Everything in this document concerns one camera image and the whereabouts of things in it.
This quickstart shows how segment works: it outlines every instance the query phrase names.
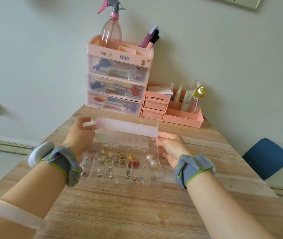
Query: chair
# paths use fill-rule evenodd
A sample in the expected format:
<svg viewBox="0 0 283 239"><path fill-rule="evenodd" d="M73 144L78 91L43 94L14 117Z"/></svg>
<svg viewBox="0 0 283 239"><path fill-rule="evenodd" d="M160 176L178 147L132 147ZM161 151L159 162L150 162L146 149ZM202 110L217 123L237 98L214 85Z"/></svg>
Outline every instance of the chair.
<svg viewBox="0 0 283 239"><path fill-rule="evenodd" d="M263 180L266 180L283 168L283 148L263 138L243 155L243 159Z"/></svg>

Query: gray wristband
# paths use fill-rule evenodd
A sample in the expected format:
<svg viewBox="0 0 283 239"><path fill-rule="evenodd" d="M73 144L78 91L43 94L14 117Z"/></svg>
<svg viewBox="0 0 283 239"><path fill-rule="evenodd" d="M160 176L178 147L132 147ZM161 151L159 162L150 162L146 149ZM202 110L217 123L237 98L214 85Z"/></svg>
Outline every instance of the gray wristband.
<svg viewBox="0 0 283 239"><path fill-rule="evenodd" d="M41 159L43 160L53 164L67 176L67 186L74 187L78 183L82 168L68 147L55 147Z"/></svg>
<svg viewBox="0 0 283 239"><path fill-rule="evenodd" d="M201 154L196 156L180 155L175 168L174 178L178 185L187 188L188 182L203 171L211 170L215 172L215 166Z"/></svg>

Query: table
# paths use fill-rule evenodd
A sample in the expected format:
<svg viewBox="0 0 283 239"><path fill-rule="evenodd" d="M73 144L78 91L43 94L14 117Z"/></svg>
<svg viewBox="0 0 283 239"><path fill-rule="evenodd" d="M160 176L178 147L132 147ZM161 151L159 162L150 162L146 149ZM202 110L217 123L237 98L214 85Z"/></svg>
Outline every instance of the table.
<svg viewBox="0 0 283 239"><path fill-rule="evenodd" d="M96 116L82 106L45 141L61 145L77 117ZM159 122L159 131L184 137L216 166L218 181L277 238L283 238L283 201L260 179L207 120L202 127ZM0 196L29 171L22 161L0 181ZM210 238L187 191L176 184L163 188L89 183L66 187L51 211L47 226L35 238Z"/></svg>

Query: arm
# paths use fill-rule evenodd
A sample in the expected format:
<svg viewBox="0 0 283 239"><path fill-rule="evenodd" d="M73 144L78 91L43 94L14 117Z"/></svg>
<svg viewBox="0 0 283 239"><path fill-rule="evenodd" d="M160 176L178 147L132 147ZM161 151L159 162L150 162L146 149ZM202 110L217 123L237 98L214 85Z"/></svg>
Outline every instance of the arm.
<svg viewBox="0 0 283 239"><path fill-rule="evenodd" d="M158 152L166 158L172 168L179 156L195 155L187 148L179 135L159 132L156 144L166 152ZM212 239L274 239L271 234L246 212L238 202L219 184L212 172L198 174L187 184L187 191L198 210Z"/></svg>
<svg viewBox="0 0 283 239"><path fill-rule="evenodd" d="M83 126L90 118L79 118L70 129L63 146L68 146L79 163L91 145L95 132ZM40 162L22 180L6 192L1 200L44 218L52 208L67 182L65 174L52 164ZM36 230L0 217L0 238L33 238Z"/></svg>

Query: pink spray bottle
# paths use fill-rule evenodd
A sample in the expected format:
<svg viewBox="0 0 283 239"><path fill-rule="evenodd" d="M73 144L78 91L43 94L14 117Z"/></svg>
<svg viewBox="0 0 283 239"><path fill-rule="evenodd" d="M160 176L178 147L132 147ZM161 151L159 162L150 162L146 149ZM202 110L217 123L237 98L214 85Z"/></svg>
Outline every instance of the pink spray bottle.
<svg viewBox="0 0 283 239"><path fill-rule="evenodd" d="M120 44L123 42L121 28L118 23L119 10L126 10L122 5L122 8L119 8L119 5L121 4L118 0L104 0L102 7L98 11L99 14L104 11L106 7L113 7L111 18L105 23L101 31L101 37L104 47L115 50L118 50Z"/></svg>

